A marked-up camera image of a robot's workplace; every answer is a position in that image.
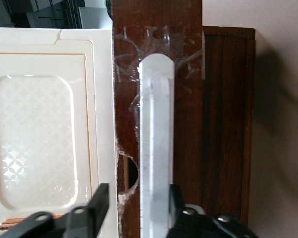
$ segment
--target black metal part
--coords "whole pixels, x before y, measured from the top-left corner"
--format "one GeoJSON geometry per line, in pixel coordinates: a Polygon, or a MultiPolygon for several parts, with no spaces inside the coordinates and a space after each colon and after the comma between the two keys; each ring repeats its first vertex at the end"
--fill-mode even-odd
{"type": "Polygon", "coordinates": [[[95,238],[109,208],[109,185],[101,184],[86,206],[79,206],[53,220],[37,212],[0,235],[0,238],[95,238]]]}
{"type": "Polygon", "coordinates": [[[234,216],[219,214],[212,220],[186,208],[176,185],[170,186],[169,204],[173,227],[167,238],[258,238],[234,216]]]}
{"type": "Polygon", "coordinates": [[[216,226],[232,238],[259,238],[254,232],[245,226],[238,218],[230,214],[218,214],[213,218],[216,226]]]}

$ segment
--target wood grain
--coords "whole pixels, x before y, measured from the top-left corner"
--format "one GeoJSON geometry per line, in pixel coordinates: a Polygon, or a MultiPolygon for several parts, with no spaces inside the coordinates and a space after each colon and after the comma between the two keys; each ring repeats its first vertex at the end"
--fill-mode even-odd
{"type": "MultiPolygon", "coordinates": [[[[174,183],[208,215],[247,222],[255,33],[204,27],[202,80],[201,10],[195,0],[113,1],[117,146],[139,164],[137,67],[148,54],[168,55],[176,63],[174,183]]],[[[138,238],[138,183],[119,193],[119,207],[120,236],[138,238]]]]}
{"type": "MultiPolygon", "coordinates": [[[[115,116],[118,148],[139,164],[137,102],[139,62],[152,53],[163,53],[177,61],[175,111],[182,112],[176,126],[189,133],[199,133],[190,126],[201,121],[202,106],[201,0],[113,0],[113,44],[115,64],[115,116]]],[[[188,142],[179,138],[178,144],[198,158],[200,141],[188,142]]],[[[139,185],[118,195],[120,201],[120,237],[138,238],[139,185]]]]}

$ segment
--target metal rivet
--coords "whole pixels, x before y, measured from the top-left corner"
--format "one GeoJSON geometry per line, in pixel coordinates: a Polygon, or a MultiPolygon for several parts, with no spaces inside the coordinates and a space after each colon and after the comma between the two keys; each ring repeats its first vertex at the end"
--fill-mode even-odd
{"type": "Polygon", "coordinates": [[[74,210],[75,214],[81,214],[84,212],[84,208],[78,207],[76,210],[74,210]]]}
{"type": "Polygon", "coordinates": [[[186,208],[184,208],[184,210],[183,210],[182,212],[183,212],[183,214],[185,214],[185,215],[194,215],[194,214],[197,213],[196,210],[194,210],[193,208],[190,208],[190,207],[186,207],[186,208]]]}
{"type": "Polygon", "coordinates": [[[43,220],[45,220],[47,218],[48,218],[47,215],[42,214],[42,215],[38,216],[37,218],[35,218],[35,220],[36,221],[43,221],[43,220]]]}
{"type": "Polygon", "coordinates": [[[227,216],[224,216],[224,215],[220,215],[219,217],[218,217],[218,220],[220,221],[220,222],[230,222],[230,219],[229,219],[229,217],[227,217],[227,216]]]}

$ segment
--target clear tape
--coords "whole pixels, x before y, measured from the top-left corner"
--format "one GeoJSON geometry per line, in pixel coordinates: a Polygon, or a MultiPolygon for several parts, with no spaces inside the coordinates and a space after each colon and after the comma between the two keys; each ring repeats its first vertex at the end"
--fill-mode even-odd
{"type": "MultiPolygon", "coordinates": [[[[139,83],[139,64],[143,58],[154,53],[161,53],[169,56],[175,64],[175,75],[178,72],[184,72],[182,80],[190,78],[201,73],[201,80],[204,76],[204,34],[201,27],[196,31],[192,27],[158,27],[147,26],[140,28],[137,26],[125,26],[114,29],[115,43],[122,41],[126,46],[126,53],[115,56],[115,71],[118,77],[118,83],[122,80],[139,83]],[[145,36],[140,44],[132,36],[142,34],[145,36]]],[[[134,114],[134,130],[137,142],[139,144],[139,92],[131,101],[129,111],[134,114]]]]}

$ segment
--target white plastic panel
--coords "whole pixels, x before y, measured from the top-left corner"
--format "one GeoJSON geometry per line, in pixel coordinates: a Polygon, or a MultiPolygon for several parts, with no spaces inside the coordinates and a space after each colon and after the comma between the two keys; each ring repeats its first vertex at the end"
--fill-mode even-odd
{"type": "Polygon", "coordinates": [[[106,182],[111,220],[101,235],[118,237],[111,32],[69,32],[76,37],[0,29],[0,223],[41,210],[63,214],[106,182]],[[99,55],[105,66],[95,63],[99,55]],[[102,102],[107,108],[96,113],[102,102]]]}

